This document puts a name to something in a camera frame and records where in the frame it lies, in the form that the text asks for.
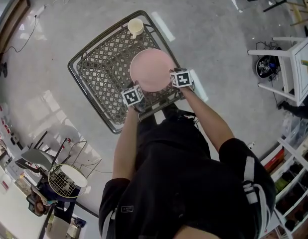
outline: chair leg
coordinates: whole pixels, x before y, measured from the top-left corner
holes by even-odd
[[[298,22],[296,22],[296,23],[294,23],[294,24],[291,24],[290,26],[299,25],[299,24],[305,23],[305,22],[307,22],[307,21],[308,21],[308,18],[307,18],[307,19],[304,19],[304,20],[301,20],[301,21],[298,21]]]

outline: wire basket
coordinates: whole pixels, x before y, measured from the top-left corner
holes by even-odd
[[[62,172],[62,166],[64,165],[67,164],[56,165],[50,170],[48,175],[49,185],[52,190],[61,197],[77,198],[84,193],[84,190],[79,188],[80,191],[78,191],[78,194],[74,192],[74,190],[78,188],[78,186],[64,172]],[[68,166],[75,168],[83,175],[83,173],[75,166]]]

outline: white stripe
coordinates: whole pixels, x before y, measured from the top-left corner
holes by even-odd
[[[110,213],[106,216],[103,224],[103,229],[102,229],[102,238],[106,239],[106,236],[108,234],[109,226],[110,226],[110,219],[112,216],[113,211],[110,211]]]
[[[245,181],[254,181],[254,170],[255,170],[255,159],[253,157],[247,156],[244,180]]]
[[[173,42],[175,40],[174,35],[171,33],[169,28],[166,26],[165,22],[162,20],[162,18],[159,16],[159,14],[154,11],[152,12],[152,16],[161,28],[161,30],[164,32],[165,36],[168,38],[170,42]]]
[[[269,223],[269,221],[267,220],[267,218],[268,218],[267,217],[268,206],[267,206],[267,202],[266,202],[266,195],[265,195],[265,192],[264,192],[262,186],[260,186],[259,184],[255,184],[254,186],[259,189],[259,200],[260,200],[259,202],[260,202],[260,209],[261,209],[261,215],[262,215],[262,226],[261,226],[261,233],[262,233],[266,230],[267,225]]]

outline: concrete floor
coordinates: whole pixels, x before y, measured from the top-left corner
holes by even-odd
[[[40,15],[22,52],[11,51],[4,57],[8,77],[0,78],[0,90],[25,144],[49,130],[58,141],[86,139],[89,162],[102,157],[89,178],[90,193],[79,198],[87,208],[98,212],[104,185],[111,178],[118,136],[110,133],[83,96],[67,63],[98,34],[136,10],[161,16],[175,37],[172,42],[166,40],[181,67],[196,70],[208,104],[237,138],[255,142],[258,157],[276,143],[284,115],[276,109],[273,93],[257,86],[257,57],[249,56],[247,50],[258,41],[271,41],[272,36],[305,35],[303,25],[290,27],[293,19],[286,4],[263,13],[268,1],[70,0],[66,5],[54,1],[31,0],[30,13],[11,42],[17,49],[32,32],[39,8],[50,6]],[[188,109],[186,101],[178,105]]]

